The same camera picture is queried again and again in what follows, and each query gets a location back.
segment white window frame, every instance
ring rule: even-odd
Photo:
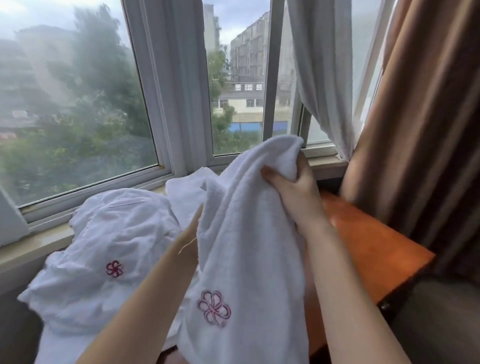
[[[372,81],[372,67],[388,25],[385,17],[389,18],[393,2],[382,1],[355,112],[361,109],[362,100],[365,102],[365,85]],[[17,235],[25,234],[25,224],[32,233],[68,221],[85,199],[99,192],[122,187],[153,189],[200,167],[221,170],[238,155],[213,153],[202,1],[123,0],[123,7],[162,166],[147,167],[21,208],[7,202],[8,198],[0,198],[2,214],[15,216],[17,221],[23,219],[23,230],[19,229]],[[264,91],[262,140],[273,134],[284,7],[285,0],[271,0],[265,87],[256,84],[257,90]],[[236,90],[237,86],[247,89],[242,83],[235,84]],[[289,132],[303,137],[308,158],[335,155],[330,141],[307,145],[310,120],[311,114],[296,92]]]

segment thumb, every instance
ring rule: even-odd
[[[267,181],[269,184],[274,186],[280,193],[282,190],[291,183],[285,177],[283,177],[280,173],[269,166],[263,166],[260,168],[260,174]]]

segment table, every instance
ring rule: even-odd
[[[350,251],[375,304],[415,276],[435,254],[329,192],[320,193],[330,222]],[[327,343],[308,251],[305,253],[305,319],[310,355]]]

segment towel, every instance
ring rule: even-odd
[[[188,201],[204,202],[199,281],[188,292],[194,299],[177,342],[189,363],[309,362],[303,239],[259,173],[266,164],[294,180],[302,143],[296,136],[275,137],[238,156],[220,176],[200,171],[185,184],[170,182],[168,195],[205,191]],[[179,221],[192,213],[185,202],[170,202]]]
[[[45,323],[37,363],[74,363],[181,232],[168,199],[138,189],[88,198],[70,225],[72,244],[49,255],[18,297]],[[176,318],[164,349],[179,326]]]

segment curtain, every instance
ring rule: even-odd
[[[297,87],[307,110],[350,160],[352,127],[351,0],[288,0]]]
[[[399,0],[341,194],[480,281],[480,1]]]

